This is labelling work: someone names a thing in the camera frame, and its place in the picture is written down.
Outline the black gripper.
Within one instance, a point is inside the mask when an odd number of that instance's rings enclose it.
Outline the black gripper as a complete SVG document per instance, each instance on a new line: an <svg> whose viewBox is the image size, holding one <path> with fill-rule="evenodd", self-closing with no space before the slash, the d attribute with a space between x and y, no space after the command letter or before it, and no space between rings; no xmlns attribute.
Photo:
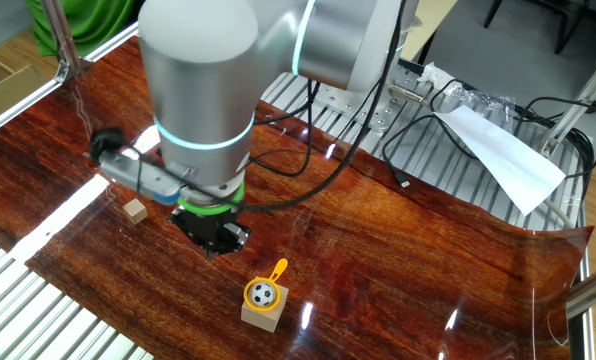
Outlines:
<svg viewBox="0 0 596 360"><path fill-rule="evenodd" d="M169 222L179 228L193 244L205 248L210 257L240 252L246 245L251 230L235 223L237 215L226 211L216 215L198 215L185 209L176 209Z"/></svg>

